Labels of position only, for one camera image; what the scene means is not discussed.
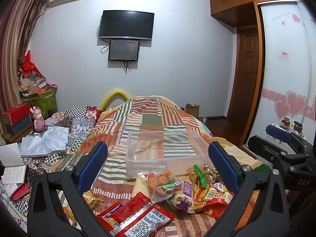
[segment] small black monitor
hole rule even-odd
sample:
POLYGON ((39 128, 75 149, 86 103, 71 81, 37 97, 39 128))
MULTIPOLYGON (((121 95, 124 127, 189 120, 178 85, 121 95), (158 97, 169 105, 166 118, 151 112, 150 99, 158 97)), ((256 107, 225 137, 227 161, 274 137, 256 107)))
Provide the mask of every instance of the small black monitor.
POLYGON ((154 13, 143 11, 103 11, 99 38, 152 40, 154 13))
POLYGON ((138 61, 139 40, 110 41, 109 61, 138 61))

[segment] green bag clip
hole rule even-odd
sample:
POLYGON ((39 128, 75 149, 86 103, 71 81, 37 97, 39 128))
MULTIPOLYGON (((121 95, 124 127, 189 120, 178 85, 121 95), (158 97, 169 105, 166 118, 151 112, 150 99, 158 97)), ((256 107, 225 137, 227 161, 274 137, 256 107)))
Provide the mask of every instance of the green bag clip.
POLYGON ((203 174, 202 171, 199 169, 198 165, 194 165, 193 167, 194 167, 194 169, 195 169, 195 172, 197 172, 197 173, 200 174, 201 186, 202 186, 203 188, 205 188, 205 187, 207 186, 207 183, 206 183, 206 179, 205 179, 204 174, 203 174))

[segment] plastic tray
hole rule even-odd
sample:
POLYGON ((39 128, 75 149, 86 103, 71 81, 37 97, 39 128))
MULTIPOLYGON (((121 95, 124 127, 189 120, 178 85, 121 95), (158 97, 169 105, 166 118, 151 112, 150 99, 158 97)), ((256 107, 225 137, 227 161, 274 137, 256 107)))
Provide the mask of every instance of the plastic tray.
POLYGON ((155 169, 169 169, 175 175, 185 175, 195 164, 212 164, 208 147, 196 131, 130 131, 125 159, 127 179, 155 169))

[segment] striped curtain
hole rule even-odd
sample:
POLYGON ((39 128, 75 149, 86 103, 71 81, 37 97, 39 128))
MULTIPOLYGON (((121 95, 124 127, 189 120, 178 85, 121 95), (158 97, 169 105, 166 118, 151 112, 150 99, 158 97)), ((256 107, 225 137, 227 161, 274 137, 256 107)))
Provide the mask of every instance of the striped curtain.
POLYGON ((17 71, 45 2, 14 0, 0 21, 0 145, 5 145, 3 112, 21 103, 17 71))

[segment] metal screw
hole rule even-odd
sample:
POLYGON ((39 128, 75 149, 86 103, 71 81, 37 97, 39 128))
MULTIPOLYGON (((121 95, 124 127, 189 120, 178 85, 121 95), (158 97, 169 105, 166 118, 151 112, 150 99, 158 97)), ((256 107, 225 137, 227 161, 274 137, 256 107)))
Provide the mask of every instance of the metal screw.
POLYGON ((273 173, 274 175, 278 175, 280 172, 279 172, 279 170, 277 170, 277 169, 273 169, 273 170, 272 170, 272 173, 273 173))
POLYGON ((70 172, 74 169, 74 166, 73 165, 68 165, 66 166, 66 171, 70 172))
POLYGON ((44 174, 44 169, 41 168, 40 170, 38 170, 38 171, 37 171, 37 174, 38 174, 38 175, 44 174))
POLYGON ((249 167, 248 165, 243 165, 242 170, 244 170, 245 172, 249 172, 251 170, 251 167, 249 167))

